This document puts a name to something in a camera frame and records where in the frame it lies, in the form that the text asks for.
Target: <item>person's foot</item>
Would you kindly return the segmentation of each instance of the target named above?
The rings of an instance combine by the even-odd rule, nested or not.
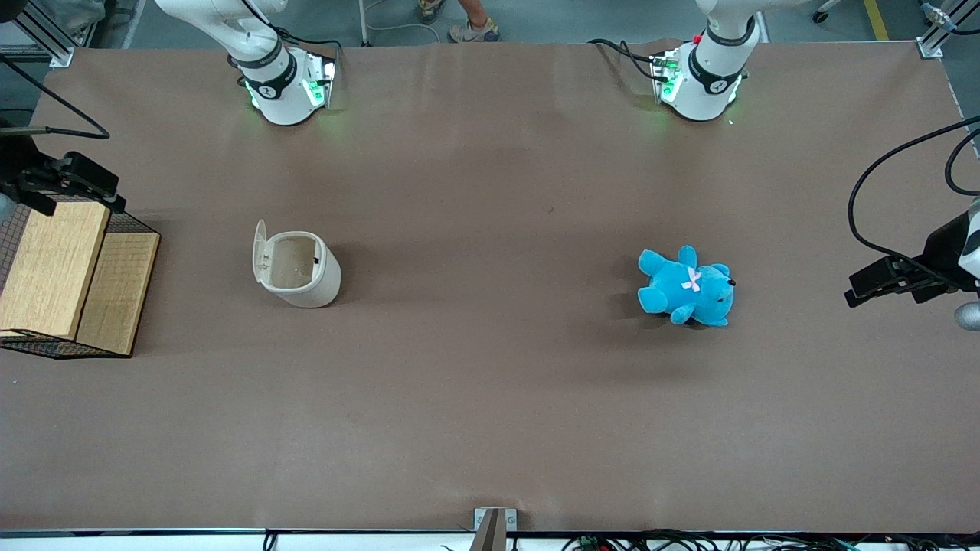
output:
[[[493,20],[487,18],[482,28],[473,28],[470,22],[449,27],[449,39],[453,42],[500,42],[500,30]]]
[[[418,22],[432,25],[439,17],[439,11],[446,0],[418,0]]]

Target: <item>stuffed toy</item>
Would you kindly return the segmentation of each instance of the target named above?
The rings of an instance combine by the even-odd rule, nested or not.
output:
[[[684,245],[677,262],[654,251],[640,255],[640,272],[650,277],[650,286],[637,296],[647,314],[670,313],[670,320],[681,325],[690,319],[711,327],[728,325],[725,316],[735,301],[735,281],[723,264],[698,268],[698,253]]]

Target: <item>floor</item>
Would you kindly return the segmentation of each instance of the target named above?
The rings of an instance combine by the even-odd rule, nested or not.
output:
[[[766,14],[769,36],[773,42],[826,42],[874,40],[865,4],[845,0],[830,17],[815,25],[810,16],[818,2],[776,10]],[[161,11],[153,0],[124,0],[119,13],[111,14],[110,24],[103,25],[96,38],[98,47],[131,48],[217,48],[218,45],[197,28],[175,20]],[[414,0],[382,0],[368,5],[368,22],[388,27],[416,22]],[[877,5],[890,39],[912,39],[923,31],[922,15],[916,0],[886,0]],[[625,39],[647,42],[673,36],[687,37],[700,31],[704,16],[692,0],[659,0],[656,8],[643,0],[485,0],[491,17],[500,26],[504,38],[522,42],[585,42],[591,38]],[[361,43],[358,5],[354,0],[293,0],[283,14],[272,21],[304,38],[340,40],[347,46]],[[418,25],[393,30],[373,31],[375,46],[421,45],[437,36],[446,40],[449,25],[463,23],[463,9],[452,0],[431,27]],[[965,115],[980,113],[980,36],[953,37],[943,47],[944,64],[950,82]],[[43,76],[47,68],[41,63],[24,63],[33,75]],[[29,109],[37,102],[39,92],[0,67],[0,110]],[[14,123],[25,123],[29,112],[5,111]]]

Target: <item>brown table surface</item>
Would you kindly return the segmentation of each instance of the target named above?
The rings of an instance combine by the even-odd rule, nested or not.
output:
[[[763,45],[694,124],[593,46],[347,58],[345,109],[297,127],[217,50],[49,75],[113,138],[40,146],[119,174],[163,241],[133,359],[0,351],[0,526],[455,527],[497,504],[541,529],[977,528],[969,297],[843,297],[880,257],[848,232],[856,178],[959,120],[938,61]],[[51,100],[36,119],[83,127]],[[961,136],[881,168],[870,237],[915,253],[967,207],[941,174]],[[259,218],[327,241],[333,306],[256,284]],[[684,243],[732,267],[728,329],[639,310],[639,253]]]

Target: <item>trash can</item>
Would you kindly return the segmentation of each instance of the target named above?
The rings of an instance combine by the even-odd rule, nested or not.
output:
[[[326,306],[340,291],[340,265],[322,239],[308,231],[266,238],[264,220],[255,228],[252,270],[269,292],[300,308]]]

